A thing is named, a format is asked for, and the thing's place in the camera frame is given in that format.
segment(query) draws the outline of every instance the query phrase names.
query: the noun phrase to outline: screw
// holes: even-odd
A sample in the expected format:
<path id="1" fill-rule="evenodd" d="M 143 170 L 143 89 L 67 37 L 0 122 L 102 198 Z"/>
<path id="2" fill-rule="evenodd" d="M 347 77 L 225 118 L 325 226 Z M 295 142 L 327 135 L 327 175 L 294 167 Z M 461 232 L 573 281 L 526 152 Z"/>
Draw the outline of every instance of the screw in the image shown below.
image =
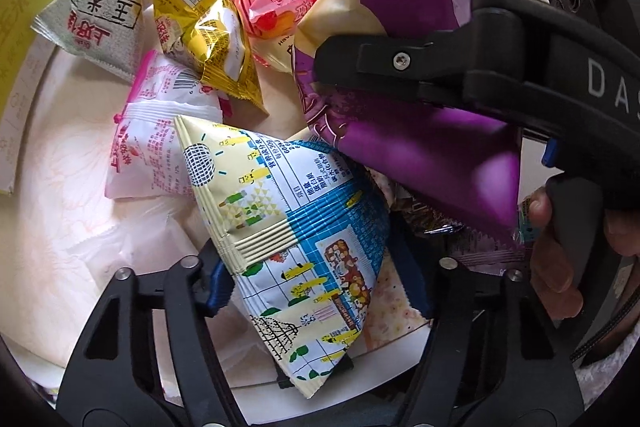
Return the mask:
<path id="1" fill-rule="evenodd" d="M 522 282 L 524 274 L 520 270 L 507 270 L 507 277 L 513 282 Z"/>
<path id="2" fill-rule="evenodd" d="M 440 266 L 445 270 L 455 270 L 458 267 L 458 261 L 452 257 L 443 257 L 440 259 Z"/>
<path id="3" fill-rule="evenodd" d="M 411 64 L 411 57 L 404 52 L 396 54 L 394 57 L 394 67 L 398 71 L 404 71 Z"/>
<path id="4" fill-rule="evenodd" d="M 188 255 L 180 259 L 180 266 L 183 268 L 193 268 L 198 265 L 198 258 L 195 255 Z"/>
<path id="5" fill-rule="evenodd" d="M 127 280 L 129 277 L 131 277 L 131 274 L 133 273 L 133 270 L 130 268 L 118 268 L 116 270 L 116 279 L 118 281 L 124 281 Z"/>

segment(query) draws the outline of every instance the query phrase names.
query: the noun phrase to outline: yellow snack bag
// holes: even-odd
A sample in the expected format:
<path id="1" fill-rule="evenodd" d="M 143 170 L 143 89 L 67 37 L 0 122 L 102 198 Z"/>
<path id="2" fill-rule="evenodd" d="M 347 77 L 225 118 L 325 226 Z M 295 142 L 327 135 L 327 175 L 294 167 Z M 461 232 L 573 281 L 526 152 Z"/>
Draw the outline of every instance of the yellow snack bag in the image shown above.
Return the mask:
<path id="1" fill-rule="evenodd" d="M 231 0 L 153 0 L 162 50 L 203 84 L 265 111 L 249 41 Z"/>
<path id="2" fill-rule="evenodd" d="M 365 168 L 321 141 L 175 118 L 207 230 L 250 320 L 311 397 L 362 331 L 389 232 Z"/>

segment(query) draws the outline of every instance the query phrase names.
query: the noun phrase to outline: purple snack bag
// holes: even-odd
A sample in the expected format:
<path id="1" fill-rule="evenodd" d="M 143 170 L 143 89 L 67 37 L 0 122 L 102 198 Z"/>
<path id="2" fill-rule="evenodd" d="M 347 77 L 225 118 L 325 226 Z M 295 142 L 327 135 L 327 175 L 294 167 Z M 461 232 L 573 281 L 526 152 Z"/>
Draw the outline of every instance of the purple snack bag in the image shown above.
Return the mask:
<path id="1" fill-rule="evenodd" d="M 308 126 L 342 153 L 420 192 L 453 219 L 513 245 L 520 132 L 469 112 L 318 86 L 316 49 L 332 35 L 420 38 L 468 18 L 469 0 L 318 0 L 294 37 Z"/>

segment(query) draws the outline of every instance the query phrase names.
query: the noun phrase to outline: barcode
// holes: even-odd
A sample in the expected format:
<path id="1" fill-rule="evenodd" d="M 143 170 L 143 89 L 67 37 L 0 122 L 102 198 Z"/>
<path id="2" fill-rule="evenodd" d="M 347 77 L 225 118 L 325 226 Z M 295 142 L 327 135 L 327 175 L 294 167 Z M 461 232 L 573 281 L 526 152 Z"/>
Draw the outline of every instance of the barcode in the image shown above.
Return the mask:
<path id="1" fill-rule="evenodd" d="M 174 89 L 194 89 L 198 78 L 191 71 L 181 71 L 175 77 Z"/>

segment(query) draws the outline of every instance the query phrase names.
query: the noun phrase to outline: nutrition label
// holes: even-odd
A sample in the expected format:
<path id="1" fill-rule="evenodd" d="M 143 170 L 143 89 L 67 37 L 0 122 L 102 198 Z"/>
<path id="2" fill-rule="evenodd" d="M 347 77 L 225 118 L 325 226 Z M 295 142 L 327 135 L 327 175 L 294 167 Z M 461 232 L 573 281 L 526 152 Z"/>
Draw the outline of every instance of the nutrition label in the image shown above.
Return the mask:
<path id="1" fill-rule="evenodd" d="M 326 155 L 263 134 L 247 134 L 271 171 L 289 210 L 317 200 L 353 178 L 338 155 Z"/>

